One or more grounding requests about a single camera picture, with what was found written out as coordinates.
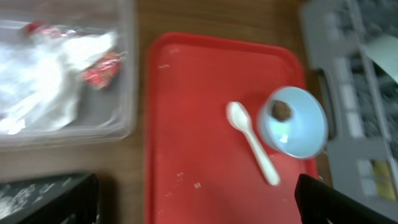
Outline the small light blue bowl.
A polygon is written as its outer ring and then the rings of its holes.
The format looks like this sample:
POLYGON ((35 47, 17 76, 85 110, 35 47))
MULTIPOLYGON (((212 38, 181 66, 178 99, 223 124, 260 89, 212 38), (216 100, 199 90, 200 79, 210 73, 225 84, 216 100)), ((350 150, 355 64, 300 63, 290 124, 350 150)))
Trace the small light blue bowl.
POLYGON ((308 91, 285 86, 271 93, 257 114, 257 130, 261 139, 273 150, 297 159, 319 154, 328 139, 325 112, 308 91), (279 121, 272 115, 275 101, 290 108, 290 117, 279 121))

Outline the yellow plastic cup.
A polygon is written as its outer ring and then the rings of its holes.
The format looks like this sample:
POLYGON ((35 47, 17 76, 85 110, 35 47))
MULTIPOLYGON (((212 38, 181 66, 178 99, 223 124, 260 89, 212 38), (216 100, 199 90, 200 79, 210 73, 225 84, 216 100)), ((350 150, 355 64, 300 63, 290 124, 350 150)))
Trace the yellow plastic cup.
POLYGON ((384 200, 396 201, 396 190, 388 162, 384 160, 373 160, 371 165, 378 197, 384 200))

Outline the light blue plate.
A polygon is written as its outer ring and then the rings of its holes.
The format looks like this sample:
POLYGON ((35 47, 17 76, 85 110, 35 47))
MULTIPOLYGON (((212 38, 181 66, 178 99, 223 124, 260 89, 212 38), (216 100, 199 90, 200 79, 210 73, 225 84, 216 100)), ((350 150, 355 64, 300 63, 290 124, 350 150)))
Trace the light blue plate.
POLYGON ((366 44, 366 55, 397 83, 397 37, 383 34, 366 44))

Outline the pile of white rice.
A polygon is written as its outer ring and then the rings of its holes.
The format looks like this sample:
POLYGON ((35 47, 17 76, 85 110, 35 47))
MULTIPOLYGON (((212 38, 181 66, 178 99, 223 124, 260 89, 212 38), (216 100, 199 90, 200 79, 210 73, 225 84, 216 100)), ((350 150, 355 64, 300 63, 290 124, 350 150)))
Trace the pile of white rice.
POLYGON ((52 190, 65 187, 71 181, 72 178, 68 177, 65 180, 51 182, 5 184, 1 187, 1 219, 43 200, 52 190))

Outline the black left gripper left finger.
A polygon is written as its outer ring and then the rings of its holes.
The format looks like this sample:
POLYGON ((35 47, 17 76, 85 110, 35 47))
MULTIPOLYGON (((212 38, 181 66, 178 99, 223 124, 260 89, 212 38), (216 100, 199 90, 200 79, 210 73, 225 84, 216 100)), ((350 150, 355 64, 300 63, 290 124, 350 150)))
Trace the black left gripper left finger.
POLYGON ((99 181, 95 174, 78 172, 27 181, 35 190, 19 215, 19 223, 96 223, 99 181))

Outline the brown food ball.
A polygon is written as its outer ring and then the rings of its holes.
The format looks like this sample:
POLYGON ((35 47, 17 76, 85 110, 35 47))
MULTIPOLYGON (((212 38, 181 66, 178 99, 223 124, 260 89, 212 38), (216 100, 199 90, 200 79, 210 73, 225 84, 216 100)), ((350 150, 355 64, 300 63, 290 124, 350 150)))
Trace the brown food ball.
POLYGON ((292 117, 292 114, 292 109, 287 103, 280 100, 274 100, 272 102, 271 115, 276 120, 280 122, 287 121, 292 117))

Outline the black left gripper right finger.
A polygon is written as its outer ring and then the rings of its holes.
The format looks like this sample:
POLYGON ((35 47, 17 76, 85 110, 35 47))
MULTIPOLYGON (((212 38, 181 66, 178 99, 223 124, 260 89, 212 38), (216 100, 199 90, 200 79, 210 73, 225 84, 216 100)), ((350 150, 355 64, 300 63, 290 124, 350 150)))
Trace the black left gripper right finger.
POLYGON ((397 224, 307 174, 298 177, 295 201, 303 224, 397 224))

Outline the red snack wrapper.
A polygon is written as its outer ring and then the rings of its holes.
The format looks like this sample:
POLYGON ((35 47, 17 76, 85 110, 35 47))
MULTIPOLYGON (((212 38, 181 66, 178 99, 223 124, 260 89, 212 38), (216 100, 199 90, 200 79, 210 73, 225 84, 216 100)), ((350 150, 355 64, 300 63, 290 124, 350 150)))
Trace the red snack wrapper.
POLYGON ((116 51, 118 33, 114 30, 104 34, 84 34, 77 28, 32 21, 22 28, 22 35, 55 47, 67 68, 96 89, 107 87, 119 73, 123 55, 116 51))

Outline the white napkin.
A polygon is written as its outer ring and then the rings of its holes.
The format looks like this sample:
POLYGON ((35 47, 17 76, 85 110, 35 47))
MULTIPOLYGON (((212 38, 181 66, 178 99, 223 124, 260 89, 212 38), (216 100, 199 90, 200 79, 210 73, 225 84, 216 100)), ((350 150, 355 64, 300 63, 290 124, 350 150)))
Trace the white napkin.
POLYGON ((118 35, 36 34, 1 43, 1 134, 57 131, 77 117, 83 72, 116 46, 118 35))

